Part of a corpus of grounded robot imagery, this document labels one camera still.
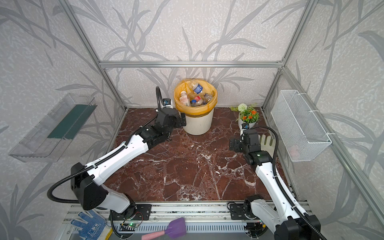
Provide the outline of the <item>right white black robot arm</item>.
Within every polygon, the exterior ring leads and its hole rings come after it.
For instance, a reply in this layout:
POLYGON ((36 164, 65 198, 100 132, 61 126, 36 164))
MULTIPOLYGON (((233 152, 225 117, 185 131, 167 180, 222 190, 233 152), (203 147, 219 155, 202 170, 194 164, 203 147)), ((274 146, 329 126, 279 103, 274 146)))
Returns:
POLYGON ((260 197, 246 201, 248 218, 260 219, 274 234, 276 240, 324 240, 321 224, 315 215, 309 215, 290 192, 276 166, 278 147, 270 154, 262 150, 259 127, 242 130, 239 139, 230 139, 229 149, 242 153, 246 162, 255 168, 273 203, 271 208, 260 197))

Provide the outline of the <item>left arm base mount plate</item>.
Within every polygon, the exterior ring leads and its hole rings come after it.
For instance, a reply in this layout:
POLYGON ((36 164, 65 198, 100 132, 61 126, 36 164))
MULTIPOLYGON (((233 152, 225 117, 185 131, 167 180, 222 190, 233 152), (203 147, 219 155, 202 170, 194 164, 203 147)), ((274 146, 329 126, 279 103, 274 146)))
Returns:
POLYGON ((136 204, 128 207, 127 210, 122 213, 116 213, 112 211, 109 216, 109 220, 113 221, 123 221, 123 220, 133 220, 133 221, 148 221, 151 214, 152 205, 151 204, 136 204))

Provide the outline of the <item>clear bottle pink label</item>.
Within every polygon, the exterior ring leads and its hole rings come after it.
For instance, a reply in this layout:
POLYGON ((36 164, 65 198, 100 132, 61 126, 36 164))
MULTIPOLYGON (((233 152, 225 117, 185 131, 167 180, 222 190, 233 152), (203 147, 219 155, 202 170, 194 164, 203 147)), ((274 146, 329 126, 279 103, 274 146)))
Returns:
POLYGON ((180 96, 179 100, 183 106, 186 106, 186 107, 191 106, 190 98, 189 98, 186 91, 181 91, 181 96, 180 96))

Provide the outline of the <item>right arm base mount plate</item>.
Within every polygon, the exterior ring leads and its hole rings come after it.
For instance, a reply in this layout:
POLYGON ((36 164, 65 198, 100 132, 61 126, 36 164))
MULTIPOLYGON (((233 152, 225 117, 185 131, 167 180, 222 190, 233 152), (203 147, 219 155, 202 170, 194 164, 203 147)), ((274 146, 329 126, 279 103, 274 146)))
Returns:
POLYGON ((255 220, 255 216, 251 216, 250 214, 246 213, 244 204, 238 204, 235 202, 228 202, 227 203, 227 209, 230 212, 231 220, 255 220))

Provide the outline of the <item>Pepsi label clear bottle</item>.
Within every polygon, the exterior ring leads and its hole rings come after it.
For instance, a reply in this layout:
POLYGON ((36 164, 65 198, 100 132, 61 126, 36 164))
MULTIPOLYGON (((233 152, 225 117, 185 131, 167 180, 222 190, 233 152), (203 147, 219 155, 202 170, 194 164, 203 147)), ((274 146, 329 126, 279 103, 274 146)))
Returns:
POLYGON ((191 91, 198 96, 203 96, 206 93, 205 88, 197 80, 190 80, 188 86, 191 91))

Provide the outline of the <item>crushed bottle blue label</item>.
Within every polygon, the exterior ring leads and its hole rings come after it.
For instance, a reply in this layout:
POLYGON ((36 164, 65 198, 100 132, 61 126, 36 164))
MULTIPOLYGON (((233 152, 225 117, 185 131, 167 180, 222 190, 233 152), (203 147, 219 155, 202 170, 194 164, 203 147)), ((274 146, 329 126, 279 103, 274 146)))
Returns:
POLYGON ((211 100, 213 99, 213 96, 211 94, 205 93, 204 94, 204 105, 207 105, 211 100))

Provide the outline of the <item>clear bottle red label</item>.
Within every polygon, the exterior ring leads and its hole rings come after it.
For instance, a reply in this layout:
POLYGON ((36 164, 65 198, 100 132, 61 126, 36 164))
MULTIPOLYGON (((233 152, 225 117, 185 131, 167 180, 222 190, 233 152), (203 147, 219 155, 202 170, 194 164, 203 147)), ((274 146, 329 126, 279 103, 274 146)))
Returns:
POLYGON ((199 107, 204 104, 204 100, 200 96, 196 96, 191 100, 191 106, 192 107, 199 107))

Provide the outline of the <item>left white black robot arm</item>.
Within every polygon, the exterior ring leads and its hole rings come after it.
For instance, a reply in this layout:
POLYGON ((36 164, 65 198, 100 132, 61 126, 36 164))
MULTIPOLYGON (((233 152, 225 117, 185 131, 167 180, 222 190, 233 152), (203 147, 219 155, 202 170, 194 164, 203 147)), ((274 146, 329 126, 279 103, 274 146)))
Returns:
POLYGON ((53 184, 47 192, 47 197, 57 203, 80 204, 85 211, 103 208, 131 216, 136 210, 134 201, 126 194, 106 187, 105 181, 134 158, 169 139, 174 129, 187 125, 186 115, 173 108, 159 109, 151 121, 154 122, 153 125, 144 124, 134 131, 127 141, 103 157, 86 165, 73 165, 71 175, 53 184), (71 182, 75 200, 54 196, 54 190, 67 181, 71 182))

